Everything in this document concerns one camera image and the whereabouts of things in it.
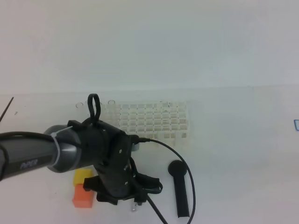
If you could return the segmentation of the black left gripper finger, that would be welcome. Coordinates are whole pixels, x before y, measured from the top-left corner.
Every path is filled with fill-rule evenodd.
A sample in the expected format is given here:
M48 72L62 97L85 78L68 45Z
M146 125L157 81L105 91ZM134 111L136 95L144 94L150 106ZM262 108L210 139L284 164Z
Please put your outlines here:
M137 184L150 194L160 194L163 190L163 185L159 178L150 177L144 174L136 173L134 180Z
M101 192L105 190L105 187L98 175L85 178L83 183L83 188L85 191L95 191L95 192Z

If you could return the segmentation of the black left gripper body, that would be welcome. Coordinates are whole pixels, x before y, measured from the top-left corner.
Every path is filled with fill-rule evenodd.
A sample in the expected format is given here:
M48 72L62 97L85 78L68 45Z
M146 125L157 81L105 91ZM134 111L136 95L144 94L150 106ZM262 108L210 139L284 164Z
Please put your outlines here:
M129 135L104 121L88 124L70 120L68 126L78 135L82 146L77 168L94 166L105 190L97 192L113 198L125 198L131 194L132 141Z

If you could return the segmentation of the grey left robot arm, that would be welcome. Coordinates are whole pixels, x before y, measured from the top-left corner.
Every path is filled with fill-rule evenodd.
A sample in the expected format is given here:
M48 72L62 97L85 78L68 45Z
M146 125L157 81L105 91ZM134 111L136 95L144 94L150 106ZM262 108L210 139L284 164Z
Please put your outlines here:
M6 179L37 168L55 173L93 166L94 177L84 179L86 191L97 199L116 203L159 194L157 178L140 174L131 156L138 136L128 135L104 121L55 125L45 133L8 132L0 135L0 177Z

